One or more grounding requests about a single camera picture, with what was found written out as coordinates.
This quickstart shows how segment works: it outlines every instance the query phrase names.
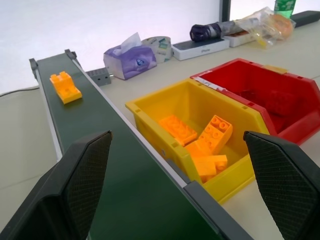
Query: tissue box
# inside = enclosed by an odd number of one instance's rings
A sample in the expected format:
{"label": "tissue box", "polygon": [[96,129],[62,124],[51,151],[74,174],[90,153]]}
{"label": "tissue box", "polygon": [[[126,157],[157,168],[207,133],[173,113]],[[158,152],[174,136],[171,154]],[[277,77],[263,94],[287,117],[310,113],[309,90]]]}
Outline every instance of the tissue box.
{"label": "tissue box", "polygon": [[157,66],[155,54],[148,46],[140,45],[121,53],[121,46],[107,50],[103,62],[109,72],[123,80],[132,78]]}

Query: plastic bag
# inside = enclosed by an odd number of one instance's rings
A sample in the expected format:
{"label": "plastic bag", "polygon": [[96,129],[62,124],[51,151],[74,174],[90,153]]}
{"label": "plastic bag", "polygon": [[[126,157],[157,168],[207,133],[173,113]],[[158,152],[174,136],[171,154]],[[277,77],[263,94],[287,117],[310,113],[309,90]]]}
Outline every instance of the plastic bag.
{"label": "plastic bag", "polygon": [[265,7],[235,23],[249,32],[263,47],[270,47],[291,36],[296,23]]}

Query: red plastic bin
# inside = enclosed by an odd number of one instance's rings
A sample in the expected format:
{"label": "red plastic bin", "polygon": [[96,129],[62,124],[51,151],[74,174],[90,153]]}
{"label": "red plastic bin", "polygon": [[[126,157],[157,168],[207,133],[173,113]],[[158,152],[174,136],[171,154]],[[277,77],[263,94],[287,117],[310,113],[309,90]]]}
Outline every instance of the red plastic bin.
{"label": "red plastic bin", "polygon": [[259,111],[271,135],[300,145],[320,129],[320,92],[312,79],[241,58],[191,76],[196,77]]}

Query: table surface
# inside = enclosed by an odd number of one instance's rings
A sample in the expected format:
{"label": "table surface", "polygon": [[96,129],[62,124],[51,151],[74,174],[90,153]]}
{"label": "table surface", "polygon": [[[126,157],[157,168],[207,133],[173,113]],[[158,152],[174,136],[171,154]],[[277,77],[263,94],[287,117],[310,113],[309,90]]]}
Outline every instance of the table surface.
{"label": "table surface", "polygon": [[[320,84],[320,22],[295,30],[294,35],[271,49],[252,42],[236,48],[185,60],[170,61],[123,81],[101,87],[113,104],[134,123],[125,103],[235,58],[286,68]],[[55,149],[39,90],[13,93],[0,98],[0,229],[9,221],[28,192],[56,162]],[[320,132],[301,148],[320,165]],[[255,239],[282,240],[264,204],[256,181],[223,205],[224,209]]]}

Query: white box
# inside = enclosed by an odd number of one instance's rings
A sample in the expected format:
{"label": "white box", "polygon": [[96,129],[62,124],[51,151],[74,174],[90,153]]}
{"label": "white box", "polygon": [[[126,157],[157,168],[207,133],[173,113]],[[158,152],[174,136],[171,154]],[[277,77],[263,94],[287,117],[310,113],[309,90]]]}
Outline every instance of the white box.
{"label": "white box", "polygon": [[173,56],[182,61],[222,51],[228,49],[229,46],[230,41],[228,39],[215,38],[201,42],[184,41],[176,43],[172,45],[172,51]]}
{"label": "white box", "polygon": [[250,43],[255,40],[255,38],[249,33],[236,33],[230,36],[224,36],[223,38],[230,41],[230,47],[234,48],[242,44]]}

